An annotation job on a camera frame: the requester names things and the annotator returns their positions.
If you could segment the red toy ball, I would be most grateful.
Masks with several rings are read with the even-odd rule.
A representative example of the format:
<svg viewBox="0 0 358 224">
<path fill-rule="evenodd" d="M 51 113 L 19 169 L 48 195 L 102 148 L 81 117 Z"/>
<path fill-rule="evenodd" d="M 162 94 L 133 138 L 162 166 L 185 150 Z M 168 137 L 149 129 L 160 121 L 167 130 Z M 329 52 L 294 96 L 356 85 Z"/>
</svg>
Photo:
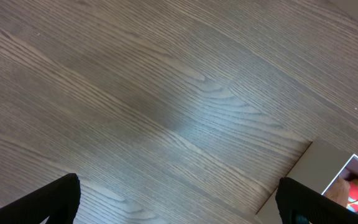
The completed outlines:
<svg viewBox="0 0 358 224">
<path fill-rule="evenodd" d="M 358 186 L 350 182 L 349 196 L 346 208 L 352 212 L 358 212 Z"/>
</svg>

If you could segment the brown plush toy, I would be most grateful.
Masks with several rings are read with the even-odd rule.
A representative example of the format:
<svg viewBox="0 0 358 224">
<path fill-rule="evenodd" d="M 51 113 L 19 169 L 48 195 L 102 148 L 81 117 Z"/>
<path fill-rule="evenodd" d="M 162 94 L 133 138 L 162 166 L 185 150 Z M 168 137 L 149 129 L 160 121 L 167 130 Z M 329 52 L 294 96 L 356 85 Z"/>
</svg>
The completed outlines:
<svg viewBox="0 0 358 224">
<path fill-rule="evenodd" d="M 348 181 L 342 177 L 337 177 L 325 191 L 324 196 L 343 207 L 347 207 L 350 187 Z"/>
</svg>

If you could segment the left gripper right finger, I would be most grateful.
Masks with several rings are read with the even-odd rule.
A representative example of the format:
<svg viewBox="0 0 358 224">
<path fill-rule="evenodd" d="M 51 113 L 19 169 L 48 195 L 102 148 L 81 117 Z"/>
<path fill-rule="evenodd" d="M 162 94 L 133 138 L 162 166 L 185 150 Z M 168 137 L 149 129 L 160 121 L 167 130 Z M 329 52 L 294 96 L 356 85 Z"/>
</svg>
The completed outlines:
<svg viewBox="0 0 358 224">
<path fill-rule="evenodd" d="M 283 224 L 358 224 L 358 214 L 289 177 L 280 179 L 275 201 Z"/>
</svg>

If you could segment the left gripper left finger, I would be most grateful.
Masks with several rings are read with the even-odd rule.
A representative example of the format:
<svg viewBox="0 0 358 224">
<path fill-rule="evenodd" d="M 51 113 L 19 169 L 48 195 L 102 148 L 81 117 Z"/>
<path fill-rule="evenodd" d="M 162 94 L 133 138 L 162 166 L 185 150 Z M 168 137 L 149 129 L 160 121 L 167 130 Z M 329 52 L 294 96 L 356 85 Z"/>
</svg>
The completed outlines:
<svg viewBox="0 0 358 224">
<path fill-rule="evenodd" d="M 0 208 L 0 224 L 73 224 L 80 198 L 80 180 L 69 173 Z"/>
</svg>

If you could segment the white cardboard box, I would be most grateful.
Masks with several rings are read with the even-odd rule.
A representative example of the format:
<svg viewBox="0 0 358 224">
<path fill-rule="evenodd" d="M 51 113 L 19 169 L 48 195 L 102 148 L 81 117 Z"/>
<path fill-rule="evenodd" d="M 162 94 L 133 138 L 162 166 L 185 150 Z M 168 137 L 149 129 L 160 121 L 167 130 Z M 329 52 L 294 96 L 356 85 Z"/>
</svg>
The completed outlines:
<svg viewBox="0 0 358 224">
<path fill-rule="evenodd" d="M 328 143 L 314 141 L 286 177 L 324 196 L 337 177 L 349 183 L 358 179 L 358 156 Z M 257 212 L 257 218 L 263 224 L 282 223 L 275 201 L 276 192 L 277 189 Z"/>
</svg>

